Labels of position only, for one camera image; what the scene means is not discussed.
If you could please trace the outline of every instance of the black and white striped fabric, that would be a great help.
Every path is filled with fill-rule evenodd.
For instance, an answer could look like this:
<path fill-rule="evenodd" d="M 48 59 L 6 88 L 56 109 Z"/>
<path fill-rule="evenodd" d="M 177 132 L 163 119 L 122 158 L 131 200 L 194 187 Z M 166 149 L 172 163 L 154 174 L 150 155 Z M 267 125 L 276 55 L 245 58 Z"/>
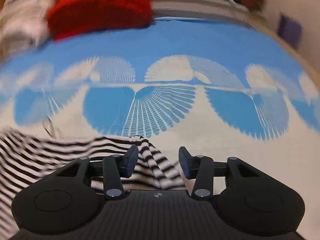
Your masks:
<path fill-rule="evenodd" d="M 139 159 L 132 176 L 122 178 L 125 190 L 185 188 L 179 171 L 140 136 L 108 135 L 74 142 L 40 140 L 11 129 L 0 132 L 0 239 L 9 239 L 18 230 L 11 202 L 23 188 L 79 157 L 98 161 L 124 154 L 131 145 L 138 147 Z M 101 193 L 102 179 L 93 178 L 92 188 Z"/>

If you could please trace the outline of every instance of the wall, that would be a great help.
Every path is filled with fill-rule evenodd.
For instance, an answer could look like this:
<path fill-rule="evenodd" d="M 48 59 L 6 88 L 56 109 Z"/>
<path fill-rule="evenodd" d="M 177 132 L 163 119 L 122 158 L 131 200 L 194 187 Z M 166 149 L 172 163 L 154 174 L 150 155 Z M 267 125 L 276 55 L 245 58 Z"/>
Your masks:
<path fill-rule="evenodd" d="M 277 30 L 280 13 L 294 18 L 303 27 L 298 52 L 320 72 L 320 0 L 266 0 L 263 16 Z"/>

